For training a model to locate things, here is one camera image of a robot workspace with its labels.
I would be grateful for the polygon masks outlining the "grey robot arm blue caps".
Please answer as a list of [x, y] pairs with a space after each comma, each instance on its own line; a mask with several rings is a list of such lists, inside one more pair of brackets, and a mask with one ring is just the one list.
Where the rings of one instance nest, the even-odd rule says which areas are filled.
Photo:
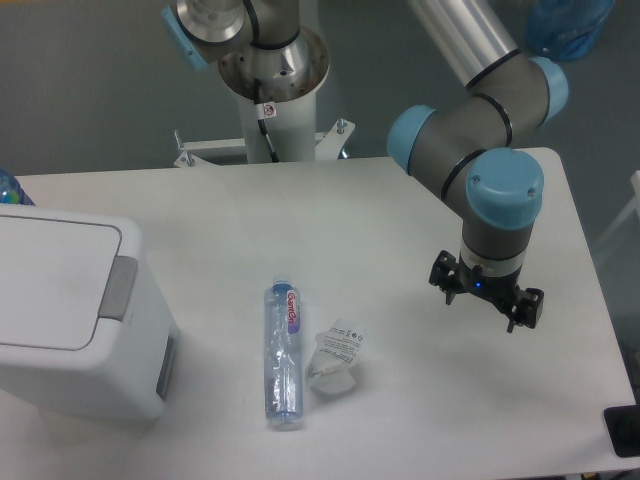
[[[512, 143], [565, 105], [568, 84], [527, 58], [484, 1], [415, 1], [412, 9], [468, 91], [449, 113], [417, 105], [387, 137], [392, 159], [462, 221], [458, 255], [442, 252], [429, 281], [448, 299], [491, 303], [511, 327], [534, 328], [544, 294], [518, 284], [544, 175]], [[252, 163], [317, 158], [315, 94], [329, 70], [322, 39], [296, 1], [174, 1], [162, 19], [195, 69], [216, 65], [239, 101]]]

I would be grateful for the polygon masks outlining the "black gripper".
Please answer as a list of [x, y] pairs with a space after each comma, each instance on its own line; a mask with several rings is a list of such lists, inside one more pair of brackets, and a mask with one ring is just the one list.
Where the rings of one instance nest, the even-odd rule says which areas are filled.
[[437, 255], [429, 275], [429, 284], [445, 294], [445, 303], [451, 305], [455, 296], [469, 293], [494, 305], [501, 313], [507, 312], [507, 332], [516, 326], [535, 329], [544, 305], [544, 292], [536, 288], [518, 287], [521, 269], [509, 275], [491, 277], [475, 266], [458, 265], [456, 257], [446, 250]]

